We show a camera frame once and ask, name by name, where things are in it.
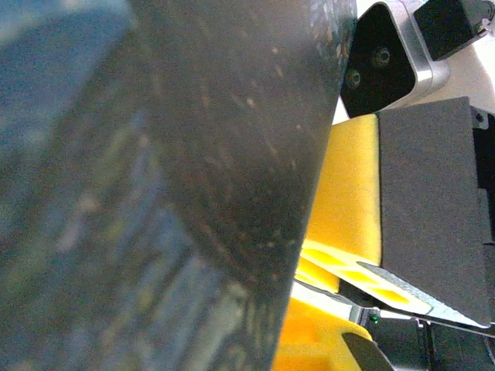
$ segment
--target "scratched surface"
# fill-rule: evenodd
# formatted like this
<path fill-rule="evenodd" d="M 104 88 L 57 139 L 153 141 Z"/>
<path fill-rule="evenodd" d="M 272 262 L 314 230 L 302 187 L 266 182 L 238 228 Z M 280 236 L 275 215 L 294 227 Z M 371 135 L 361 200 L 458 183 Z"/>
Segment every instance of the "scratched surface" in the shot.
<path fill-rule="evenodd" d="M 354 1 L 12 1 L 0 369 L 269 369 Z"/>

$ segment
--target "black plastic part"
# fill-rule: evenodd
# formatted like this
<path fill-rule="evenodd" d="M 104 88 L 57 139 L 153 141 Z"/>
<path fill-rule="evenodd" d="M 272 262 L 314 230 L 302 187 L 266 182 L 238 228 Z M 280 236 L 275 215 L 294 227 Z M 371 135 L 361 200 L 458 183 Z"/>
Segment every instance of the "black plastic part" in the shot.
<path fill-rule="evenodd" d="M 380 306 L 379 300 L 360 290 L 345 280 L 339 282 L 339 295 L 362 308 L 374 308 Z"/>
<path fill-rule="evenodd" d="M 481 242 L 493 243 L 493 205 L 490 207 L 492 192 L 478 189 L 478 205 L 480 207 Z"/>
<path fill-rule="evenodd" d="M 382 318 L 365 328 L 395 371 L 493 371 L 494 339 L 423 320 Z"/>
<path fill-rule="evenodd" d="M 368 321 L 366 330 L 388 357 L 395 371 L 424 371 L 430 354 L 424 328 L 415 319 L 379 318 Z"/>
<path fill-rule="evenodd" d="M 490 325 L 469 99 L 379 113 L 381 266 Z"/>
<path fill-rule="evenodd" d="M 495 322 L 495 243 L 486 243 L 485 266 L 486 266 L 486 289 L 490 299 L 490 313 L 492 323 Z"/>
<path fill-rule="evenodd" d="M 493 3 L 429 0 L 414 17 L 433 60 L 444 60 L 478 40 L 481 21 L 493 17 Z"/>
<path fill-rule="evenodd" d="M 377 50 L 389 52 L 385 66 L 376 67 Z M 385 4 L 373 5 L 357 23 L 347 71 L 360 74 L 360 84 L 344 84 L 341 96 L 349 117 L 370 114 L 405 97 L 415 86 L 415 73 Z"/>
<path fill-rule="evenodd" d="M 432 323 L 429 327 L 434 345 L 435 371 L 493 371 L 483 336 Z"/>
<path fill-rule="evenodd" d="M 472 109 L 476 113 L 474 124 L 484 127 L 475 126 L 473 137 L 478 186 L 485 192 L 483 206 L 488 208 L 489 214 L 491 240 L 484 240 L 484 243 L 489 243 L 495 242 L 495 115 L 478 108 Z"/>
<path fill-rule="evenodd" d="M 352 332 L 343 334 L 342 337 L 362 371 L 394 371 L 374 342 Z"/>

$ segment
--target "yellow plastic part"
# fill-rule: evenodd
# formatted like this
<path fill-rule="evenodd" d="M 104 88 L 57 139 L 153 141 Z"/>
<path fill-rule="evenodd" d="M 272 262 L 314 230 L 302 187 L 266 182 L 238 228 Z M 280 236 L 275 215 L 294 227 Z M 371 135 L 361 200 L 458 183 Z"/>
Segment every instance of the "yellow plastic part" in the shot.
<path fill-rule="evenodd" d="M 326 271 L 303 257 L 299 259 L 295 278 L 321 290 L 329 291 L 334 294 L 339 292 L 339 278 L 336 275 L 331 274 L 329 271 Z"/>
<path fill-rule="evenodd" d="M 273 371 L 361 371 L 342 335 L 371 340 L 368 331 L 291 298 Z"/>
<path fill-rule="evenodd" d="M 359 265 L 381 263 L 379 161 L 376 115 L 333 126 L 298 274 L 321 288 L 330 273 L 391 307 L 426 314 L 429 305 Z"/>

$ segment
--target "black cable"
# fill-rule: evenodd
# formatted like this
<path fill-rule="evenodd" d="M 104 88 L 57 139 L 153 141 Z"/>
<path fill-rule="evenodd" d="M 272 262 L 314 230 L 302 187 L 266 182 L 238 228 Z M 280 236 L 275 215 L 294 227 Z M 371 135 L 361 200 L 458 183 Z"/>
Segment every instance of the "black cable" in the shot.
<path fill-rule="evenodd" d="M 489 21 L 493 21 L 493 18 L 495 18 L 495 4 L 491 2 L 490 0 L 484 0 L 485 3 L 488 5 L 488 17 L 487 19 Z"/>
<path fill-rule="evenodd" d="M 488 351 L 488 356 L 492 360 L 492 363 L 495 365 L 495 349 L 493 347 L 493 339 L 487 336 L 483 337 L 483 341 L 486 346 L 486 350 Z"/>

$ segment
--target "white surface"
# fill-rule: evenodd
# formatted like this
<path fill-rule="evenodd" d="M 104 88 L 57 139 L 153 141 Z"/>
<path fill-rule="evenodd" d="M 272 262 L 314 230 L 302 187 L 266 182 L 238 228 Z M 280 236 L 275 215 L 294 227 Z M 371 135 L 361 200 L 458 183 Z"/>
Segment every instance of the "white surface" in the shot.
<path fill-rule="evenodd" d="M 297 282 L 292 284 L 291 296 L 299 299 L 300 301 L 304 301 L 305 303 L 309 303 L 332 315 L 349 319 L 350 305 L 341 303 L 340 301 L 334 300 L 324 294 L 311 291 Z"/>
<path fill-rule="evenodd" d="M 394 318 L 394 319 L 411 319 L 409 315 L 399 315 L 391 311 L 380 311 L 381 318 Z"/>
<path fill-rule="evenodd" d="M 360 18 L 365 11 L 367 11 L 373 4 L 376 4 L 376 0 L 356 0 L 357 4 L 357 18 Z"/>
<path fill-rule="evenodd" d="M 342 99 L 339 97 L 339 100 L 337 101 L 337 108 L 335 110 L 335 116 L 333 116 L 332 125 L 339 124 L 347 120 L 349 120 L 349 115 L 343 105 Z"/>
<path fill-rule="evenodd" d="M 495 112 L 495 35 L 483 37 L 448 61 L 449 82 L 419 103 L 468 96 L 473 106 Z"/>

